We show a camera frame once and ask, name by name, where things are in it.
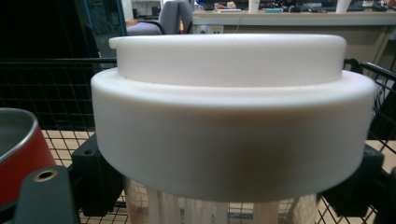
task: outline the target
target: paper cup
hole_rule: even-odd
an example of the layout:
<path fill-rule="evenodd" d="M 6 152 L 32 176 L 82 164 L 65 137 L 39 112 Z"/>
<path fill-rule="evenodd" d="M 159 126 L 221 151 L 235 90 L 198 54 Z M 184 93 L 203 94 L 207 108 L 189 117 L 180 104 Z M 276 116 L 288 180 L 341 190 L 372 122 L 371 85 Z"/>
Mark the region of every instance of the paper cup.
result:
<path fill-rule="evenodd" d="M 260 0 L 248 0 L 248 12 L 257 13 L 259 12 Z"/>
<path fill-rule="evenodd" d="M 55 165 L 35 115 L 0 108 L 0 206 L 18 198 L 22 180 L 35 170 Z"/>
<path fill-rule="evenodd" d="M 335 9 L 335 13 L 347 13 L 347 8 L 349 7 L 350 0 L 338 0 L 337 8 Z"/>

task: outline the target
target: white plastic lid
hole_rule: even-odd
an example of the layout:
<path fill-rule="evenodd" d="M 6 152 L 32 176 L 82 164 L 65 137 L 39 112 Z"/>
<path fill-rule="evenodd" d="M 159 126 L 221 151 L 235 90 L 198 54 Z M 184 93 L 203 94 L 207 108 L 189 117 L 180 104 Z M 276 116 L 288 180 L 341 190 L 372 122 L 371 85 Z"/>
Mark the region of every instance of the white plastic lid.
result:
<path fill-rule="evenodd" d="M 98 145 L 149 187 L 262 202 L 330 188 L 359 166 L 373 82 L 333 35 L 120 37 L 92 79 Z"/>

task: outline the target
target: white desk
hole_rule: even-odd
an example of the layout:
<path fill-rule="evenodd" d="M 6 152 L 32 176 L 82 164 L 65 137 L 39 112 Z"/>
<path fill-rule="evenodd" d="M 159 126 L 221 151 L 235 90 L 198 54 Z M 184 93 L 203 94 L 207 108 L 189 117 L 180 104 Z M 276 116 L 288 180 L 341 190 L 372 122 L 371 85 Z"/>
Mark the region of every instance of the white desk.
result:
<path fill-rule="evenodd" d="M 396 11 L 335 13 L 219 13 L 198 9 L 192 13 L 193 31 L 202 33 L 301 33 L 340 35 L 346 39 L 346 57 L 378 63 L 396 28 Z"/>

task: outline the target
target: red pot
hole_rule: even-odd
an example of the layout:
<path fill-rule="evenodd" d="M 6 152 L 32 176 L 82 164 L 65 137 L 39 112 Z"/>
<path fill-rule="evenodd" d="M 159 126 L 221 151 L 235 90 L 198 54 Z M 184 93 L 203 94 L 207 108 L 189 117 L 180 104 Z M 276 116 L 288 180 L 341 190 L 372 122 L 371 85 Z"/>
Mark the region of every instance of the red pot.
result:
<path fill-rule="evenodd" d="M 22 180 L 33 171 L 55 165 L 35 115 L 0 108 L 0 205 L 18 198 Z"/>

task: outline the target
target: office chair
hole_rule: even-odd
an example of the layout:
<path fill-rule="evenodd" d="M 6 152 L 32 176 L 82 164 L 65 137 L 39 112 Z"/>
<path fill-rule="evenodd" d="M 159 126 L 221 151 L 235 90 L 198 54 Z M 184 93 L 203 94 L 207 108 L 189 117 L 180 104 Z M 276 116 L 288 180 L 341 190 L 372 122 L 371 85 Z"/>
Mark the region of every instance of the office chair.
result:
<path fill-rule="evenodd" d="M 181 22 L 183 22 L 184 34 L 192 34 L 192 7 L 189 0 L 178 0 L 178 12 L 180 14 Z"/>
<path fill-rule="evenodd" d="M 128 35 L 175 35 L 179 30 L 177 1 L 165 2 L 158 21 L 139 21 L 138 24 L 126 29 Z"/>

